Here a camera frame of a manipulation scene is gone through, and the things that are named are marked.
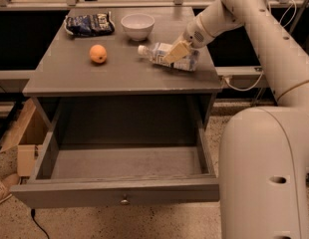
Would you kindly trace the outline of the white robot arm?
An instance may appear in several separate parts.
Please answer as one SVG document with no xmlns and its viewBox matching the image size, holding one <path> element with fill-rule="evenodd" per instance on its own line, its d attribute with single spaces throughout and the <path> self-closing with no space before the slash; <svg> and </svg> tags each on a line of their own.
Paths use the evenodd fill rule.
<svg viewBox="0 0 309 239">
<path fill-rule="evenodd" d="M 276 106 L 246 109 L 224 129 L 218 174 L 222 239 L 309 239 L 309 56 L 267 0 L 216 0 L 190 22 L 169 63 L 243 26 Z"/>
</svg>

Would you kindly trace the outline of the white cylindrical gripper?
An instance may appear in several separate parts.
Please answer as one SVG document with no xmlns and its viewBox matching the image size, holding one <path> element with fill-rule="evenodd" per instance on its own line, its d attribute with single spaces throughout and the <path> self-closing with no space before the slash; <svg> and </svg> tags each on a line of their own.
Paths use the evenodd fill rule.
<svg viewBox="0 0 309 239">
<path fill-rule="evenodd" d="M 168 64 L 174 63 L 187 56 L 191 47 L 198 49 L 211 43 L 214 37 L 208 31 L 207 26 L 207 19 L 202 14 L 198 14 L 187 24 L 182 34 L 184 40 L 173 44 L 171 49 L 163 56 L 163 61 Z"/>
</svg>

